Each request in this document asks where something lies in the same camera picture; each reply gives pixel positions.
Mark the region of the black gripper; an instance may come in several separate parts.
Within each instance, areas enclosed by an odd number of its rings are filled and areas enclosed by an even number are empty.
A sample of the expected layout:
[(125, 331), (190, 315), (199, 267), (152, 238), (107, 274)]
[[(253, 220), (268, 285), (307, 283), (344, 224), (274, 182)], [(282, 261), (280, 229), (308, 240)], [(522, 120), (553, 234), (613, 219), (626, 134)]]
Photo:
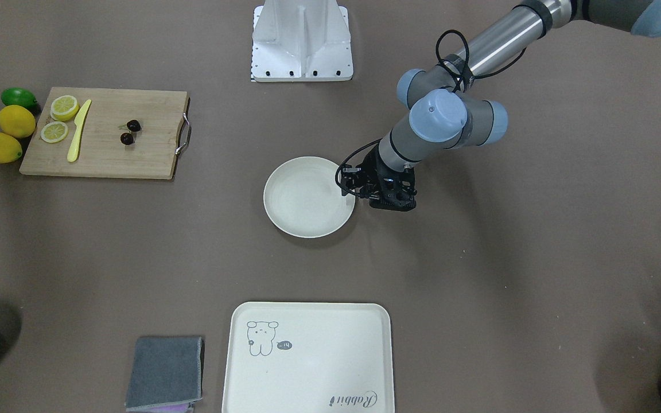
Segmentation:
[(388, 167), (379, 154), (378, 145), (364, 157), (359, 167), (340, 167), (342, 196), (368, 199), (373, 209), (408, 212), (417, 206), (415, 174), (412, 168), (402, 172)]

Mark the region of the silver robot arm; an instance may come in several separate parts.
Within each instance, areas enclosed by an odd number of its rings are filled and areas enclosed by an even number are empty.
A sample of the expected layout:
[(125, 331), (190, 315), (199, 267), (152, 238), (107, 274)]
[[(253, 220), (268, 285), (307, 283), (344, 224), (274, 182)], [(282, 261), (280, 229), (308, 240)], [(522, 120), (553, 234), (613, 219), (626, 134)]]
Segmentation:
[(527, 47), (553, 29), (588, 21), (643, 37), (661, 36), (661, 1), (521, 1), (485, 31), (468, 40), (449, 29), (462, 49), (429, 70), (412, 69), (398, 81), (397, 99), (407, 114), (381, 139), (365, 145), (356, 166), (344, 160), (335, 173), (342, 196), (365, 198), (372, 208), (415, 208), (414, 167), (438, 151), (490, 145), (507, 131), (503, 105), (466, 95), (478, 79), (516, 63)]

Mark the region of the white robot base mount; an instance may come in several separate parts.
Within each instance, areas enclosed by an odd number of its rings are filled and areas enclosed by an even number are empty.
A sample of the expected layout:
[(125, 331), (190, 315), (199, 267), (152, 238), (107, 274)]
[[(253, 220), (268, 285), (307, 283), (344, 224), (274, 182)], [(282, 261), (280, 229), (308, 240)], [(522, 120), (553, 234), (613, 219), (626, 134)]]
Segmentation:
[(346, 7), (336, 1), (265, 1), (252, 16), (252, 81), (331, 82), (353, 78)]

